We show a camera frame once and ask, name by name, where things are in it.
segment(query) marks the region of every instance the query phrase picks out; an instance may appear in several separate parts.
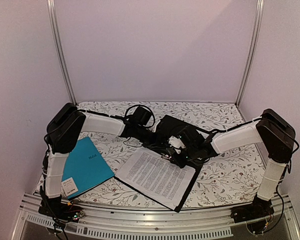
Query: label sticker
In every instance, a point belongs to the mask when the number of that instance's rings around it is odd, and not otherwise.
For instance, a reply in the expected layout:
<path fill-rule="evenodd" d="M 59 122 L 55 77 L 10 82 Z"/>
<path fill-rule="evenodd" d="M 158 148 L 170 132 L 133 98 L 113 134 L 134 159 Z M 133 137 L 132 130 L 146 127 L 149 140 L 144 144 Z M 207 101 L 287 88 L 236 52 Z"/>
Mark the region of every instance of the label sticker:
<path fill-rule="evenodd" d="M 62 188 L 64 190 L 65 195 L 68 197 L 71 194 L 76 193 L 78 190 L 78 188 L 76 187 L 73 178 L 68 178 L 67 180 L 64 180 L 63 182 L 61 182 Z"/>

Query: floral pattern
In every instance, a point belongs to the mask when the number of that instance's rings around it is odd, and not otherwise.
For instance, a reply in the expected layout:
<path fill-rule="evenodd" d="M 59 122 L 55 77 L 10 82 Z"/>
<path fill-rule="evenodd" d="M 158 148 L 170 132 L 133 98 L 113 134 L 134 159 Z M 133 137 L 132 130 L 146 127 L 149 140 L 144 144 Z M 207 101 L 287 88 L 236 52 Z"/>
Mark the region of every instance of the floral pattern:
<path fill-rule="evenodd" d="M 94 110 L 110 115 L 124 115 L 128 107 L 143 104 L 153 111 L 156 120 L 168 114 L 207 130 L 227 129 L 243 122 L 234 104 L 189 102 L 82 102 L 80 109 Z M 93 132 L 82 132 L 80 138 L 90 137 L 111 169 L 116 172 L 140 145 L 130 139 Z M 184 208 L 216 207 L 251 202 L 256 194 L 264 166 L 254 145 L 223 153 L 202 167 Z M 162 206 L 135 192 L 126 185 L 110 179 L 78 198 L 86 203 L 122 205 L 130 207 Z"/>

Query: vertical metal post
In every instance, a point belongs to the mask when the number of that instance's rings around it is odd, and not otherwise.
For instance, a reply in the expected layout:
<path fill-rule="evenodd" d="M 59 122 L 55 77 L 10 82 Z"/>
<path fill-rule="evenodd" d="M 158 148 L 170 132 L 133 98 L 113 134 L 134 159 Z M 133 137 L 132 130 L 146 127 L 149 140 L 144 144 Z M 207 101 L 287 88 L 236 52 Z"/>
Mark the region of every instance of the vertical metal post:
<path fill-rule="evenodd" d="M 60 62 L 60 67 L 64 79 L 64 83 L 66 86 L 66 90 L 69 94 L 69 98 L 73 104 L 77 104 L 72 84 L 70 81 L 69 73 L 66 68 L 65 64 L 65 58 L 63 55 L 63 49 L 61 45 L 61 38 L 60 38 L 60 33 L 59 33 L 59 28 L 56 20 L 56 13 L 55 13 L 55 6 L 54 6 L 54 0 L 47 0 L 48 4 L 48 12 L 49 12 L 49 17 L 50 17 L 50 23 L 51 23 L 51 28 L 52 28 L 52 33 L 53 33 L 53 38 L 54 38 L 54 43 L 55 43 L 55 48 L 58 54 L 59 62 Z"/>
<path fill-rule="evenodd" d="M 245 91 L 245 88 L 246 88 L 246 84 L 248 82 L 248 78 L 249 78 L 249 75 L 250 75 L 252 62 L 253 62 L 253 58 L 254 58 L 254 54 L 255 54 L 255 49 L 256 49 L 256 45 L 257 45 L 257 41 L 258 41 L 259 33 L 260 33 L 260 28 L 261 28 L 262 15 L 263 15 L 263 6 L 264 6 L 264 0 L 258 0 L 257 7 L 256 7 L 253 35 L 252 35 L 248 60 L 247 60 L 246 65 L 245 65 L 243 79 L 242 79 L 240 89 L 239 89 L 239 93 L 237 95 L 236 102 L 235 102 L 235 105 L 237 107 L 239 107 L 241 102 L 242 102 L 244 91 Z"/>

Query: teal notebook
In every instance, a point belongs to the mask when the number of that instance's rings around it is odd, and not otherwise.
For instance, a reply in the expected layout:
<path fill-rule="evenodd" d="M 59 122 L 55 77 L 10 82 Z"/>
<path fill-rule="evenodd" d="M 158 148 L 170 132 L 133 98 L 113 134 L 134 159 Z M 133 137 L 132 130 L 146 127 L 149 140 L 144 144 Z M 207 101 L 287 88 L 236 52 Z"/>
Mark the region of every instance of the teal notebook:
<path fill-rule="evenodd" d="M 79 140 L 64 166 L 62 188 L 69 200 L 114 177 L 89 137 Z"/>

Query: blue folder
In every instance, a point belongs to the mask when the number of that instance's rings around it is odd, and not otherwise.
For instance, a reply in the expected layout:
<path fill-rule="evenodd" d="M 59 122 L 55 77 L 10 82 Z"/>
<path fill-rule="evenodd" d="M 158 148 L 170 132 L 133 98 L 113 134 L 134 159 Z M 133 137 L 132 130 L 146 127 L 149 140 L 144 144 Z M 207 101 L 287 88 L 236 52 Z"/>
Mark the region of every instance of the blue folder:
<path fill-rule="evenodd" d="M 69 200 L 114 177 L 114 173 L 89 137 L 79 140 L 70 152 L 63 171 L 62 181 L 73 178 L 78 191 Z"/>

